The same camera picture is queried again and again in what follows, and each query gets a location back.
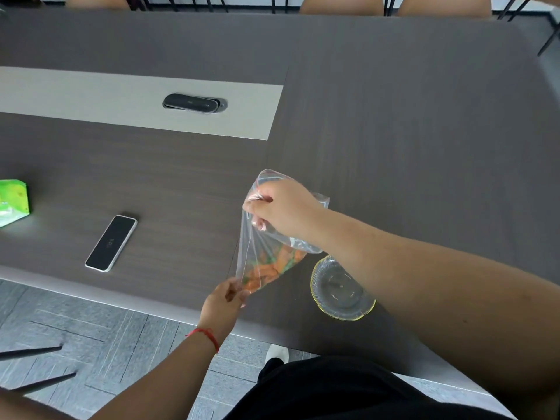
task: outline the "clear plastic bag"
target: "clear plastic bag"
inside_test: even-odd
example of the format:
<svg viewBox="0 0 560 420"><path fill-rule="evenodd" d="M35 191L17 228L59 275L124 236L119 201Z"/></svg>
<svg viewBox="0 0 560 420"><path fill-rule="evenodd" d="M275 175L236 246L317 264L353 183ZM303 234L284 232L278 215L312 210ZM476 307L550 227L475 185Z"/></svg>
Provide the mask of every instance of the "clear plastic bag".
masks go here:
<svg viewBox="0 0 560 420"><path fill-rule="evenodd" d="M262 183L291 179L279 172L265 169L256 178L246 200L263 199L259 193ZM317 193L313 193L313 196L325 208L329 206L329 197ZM322 249L303 240L278 233L269 223L265 223L263 230L257 229L253 225L253 215L248 212L243 211L241 219L242 230L235 277L242 284L242 288L251 293L276 280L308 253L322 252Z"/></svg>

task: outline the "green package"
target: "green package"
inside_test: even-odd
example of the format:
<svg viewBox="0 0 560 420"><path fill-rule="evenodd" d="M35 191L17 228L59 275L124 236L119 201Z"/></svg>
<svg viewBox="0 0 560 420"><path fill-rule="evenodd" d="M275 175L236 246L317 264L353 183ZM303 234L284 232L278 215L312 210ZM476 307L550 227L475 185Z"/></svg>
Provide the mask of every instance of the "green package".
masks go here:
<svg viewBox="0 0 560 420"><path fill-rule="evenodd" d="M0 180L0 227L29 215L27 186L19 180Z"/></svg>

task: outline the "sneaker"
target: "sneaker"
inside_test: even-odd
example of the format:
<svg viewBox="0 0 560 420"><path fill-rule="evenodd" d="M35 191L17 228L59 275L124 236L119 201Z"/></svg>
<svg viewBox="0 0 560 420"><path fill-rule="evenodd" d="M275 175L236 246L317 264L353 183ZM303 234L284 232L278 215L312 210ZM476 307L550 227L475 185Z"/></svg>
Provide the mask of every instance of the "sneaker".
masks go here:
<svg viewBox="0 0 560 420"><path fill-rule="evenodd" d="M271 358L280 358L284 364L288 364L290 358L290 353L288 353L288 348L278 345L270 345L267 351L267 358L264 360L265 363Z"/></svg>

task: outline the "glass bowl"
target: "glass bowl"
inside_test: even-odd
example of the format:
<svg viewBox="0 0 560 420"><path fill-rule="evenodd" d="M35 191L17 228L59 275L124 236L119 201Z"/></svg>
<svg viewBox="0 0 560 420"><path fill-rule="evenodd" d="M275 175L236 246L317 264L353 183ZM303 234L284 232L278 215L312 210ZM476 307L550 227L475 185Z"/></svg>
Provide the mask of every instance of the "glass bowl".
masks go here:
<svg viewBox="0 0 560 420"><path fill-rule="evenodd" d="M374 308L375 299L332 256L317 262L311 275L313 299L332 318L356 321Z"/></svg>

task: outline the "white stripe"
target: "white stripe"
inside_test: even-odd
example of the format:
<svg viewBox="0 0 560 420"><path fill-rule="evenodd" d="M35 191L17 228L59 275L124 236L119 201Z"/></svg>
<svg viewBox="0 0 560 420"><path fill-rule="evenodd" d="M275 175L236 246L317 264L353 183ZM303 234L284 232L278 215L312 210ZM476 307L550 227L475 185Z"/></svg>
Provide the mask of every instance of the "white stripe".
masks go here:
<svg viewBox="0 0 560 420"><path fill-rule="evenodd" d="M0 111L267 140L281 85L0 66ZM165 109L171 93L224 98L220 113Z"/></svg>

